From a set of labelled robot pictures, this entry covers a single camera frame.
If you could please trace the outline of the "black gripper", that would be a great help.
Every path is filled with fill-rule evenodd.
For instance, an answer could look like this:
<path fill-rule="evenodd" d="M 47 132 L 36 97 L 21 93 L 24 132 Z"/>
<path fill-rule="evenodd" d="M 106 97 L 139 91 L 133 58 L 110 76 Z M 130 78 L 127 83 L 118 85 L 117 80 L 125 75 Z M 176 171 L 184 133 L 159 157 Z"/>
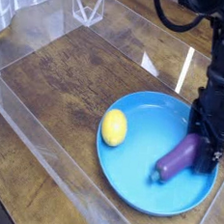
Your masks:
<path fill-rule="evenodd" d="M 208 82 L 199 88 L 198 97 L 192 102 L 188 121 L 188 134 L 201 137 L 196 173 L 211 173 L 224 153 L 224 77 L 207 71 Z"/>

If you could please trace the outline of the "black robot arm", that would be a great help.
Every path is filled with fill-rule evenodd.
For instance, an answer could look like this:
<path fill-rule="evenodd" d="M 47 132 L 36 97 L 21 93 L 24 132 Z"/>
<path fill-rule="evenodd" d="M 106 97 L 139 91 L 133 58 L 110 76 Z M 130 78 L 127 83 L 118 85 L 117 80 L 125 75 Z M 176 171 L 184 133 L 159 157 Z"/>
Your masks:
<path fill-rule="evenodd" d="M 224 0 L 180 0 L 190 10 L 210 19 L 211 61 L 207 85 L 192 102 L 189 133 L 200 137 L 193 162 L 198 173 L 212 172 L 224 153 Z"/>

